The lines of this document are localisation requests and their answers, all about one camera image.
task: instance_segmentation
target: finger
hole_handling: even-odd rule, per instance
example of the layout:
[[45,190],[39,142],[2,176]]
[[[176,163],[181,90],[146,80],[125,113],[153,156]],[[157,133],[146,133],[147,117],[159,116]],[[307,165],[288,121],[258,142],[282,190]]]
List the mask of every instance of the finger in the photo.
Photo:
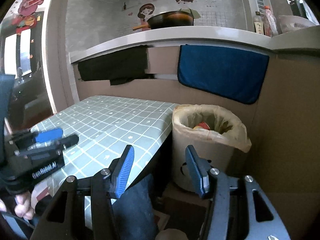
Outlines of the finger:
[[30,199],[27,198],[27,199],[25,200],[25,202],[24,202],[23,205],[18,204],[18,205],[15,207],[14,211],[15,211],[15,213],[17,214],[18,217],[23,217],[24,214],[27,213],[27,211],[28,211],[29,208],[30,208],[30,202],[31,202]]
[[31,220],[34,215],[35,215],[35,210],[32,207],[30,207],[29,210],[24,214],[23,218]]
[[16,200],[18,204],[21,204],[21,205],[23,205],[26,199],[29,199],[29,198],[31,199],[31,193],[29,191],[23,194],[16,195]]
[[1,199],[0,199],[0,211],[7,212],[7,208]]

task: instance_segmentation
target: green grid tablecloth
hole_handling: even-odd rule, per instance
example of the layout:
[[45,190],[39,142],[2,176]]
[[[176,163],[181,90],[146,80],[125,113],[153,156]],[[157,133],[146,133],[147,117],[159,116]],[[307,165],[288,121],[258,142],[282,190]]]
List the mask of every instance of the green grid tablecloth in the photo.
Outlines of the green grid tablecloth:
[[[63,135],[76,133],[79,143],[63,152],[66,166],[48,178],[49,192],[54,195],[65,178],[90,177],[109,167],[125,146],[134,147],[135,157],[127,187],[148,164],[172,130],[172,111],[177,104],[94,96],[38,123],[32,131],[55,127]],[[86,225],[92,228],[90,197],[85,197]]]

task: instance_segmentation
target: frying pan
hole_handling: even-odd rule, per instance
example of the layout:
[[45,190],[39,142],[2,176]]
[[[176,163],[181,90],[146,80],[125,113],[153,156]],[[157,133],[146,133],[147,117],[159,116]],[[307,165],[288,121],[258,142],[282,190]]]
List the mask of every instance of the frying pan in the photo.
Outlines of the frying pan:
[[132,30],[141,28],[159,29],[176,26],[193,26],[193,15],[184,11],[165,12],[151,17],[145,24],[133,27]]

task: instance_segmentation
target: trash bin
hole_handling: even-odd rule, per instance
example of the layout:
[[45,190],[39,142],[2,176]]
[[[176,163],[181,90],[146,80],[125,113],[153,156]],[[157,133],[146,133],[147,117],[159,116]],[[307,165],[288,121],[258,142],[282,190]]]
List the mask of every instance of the trash bin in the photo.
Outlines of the trash bin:
[[[193,128],[200,122],[210,130]],[[193,145],[201,158],[229,176],[241,171],[251,141],[241,120],[231,111],[214,105],[180,105],[172,114],[172,177],[181,188],[193,191],[185,150]]]

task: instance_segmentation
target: bottle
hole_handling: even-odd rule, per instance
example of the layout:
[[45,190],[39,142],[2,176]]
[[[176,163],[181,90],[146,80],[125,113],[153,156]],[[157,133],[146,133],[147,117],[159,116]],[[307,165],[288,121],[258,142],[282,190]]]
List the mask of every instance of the bottle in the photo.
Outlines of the bottle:
[[263,17],[264,34],[269,37],[278,35],[276,18],[270,10],[269,6],[265,6],[265,15]]
[[263,21],[262,21],[260,12],[256,12],[256,15],[253,17],[253,23],[254,23],[256,33],[263,35]]

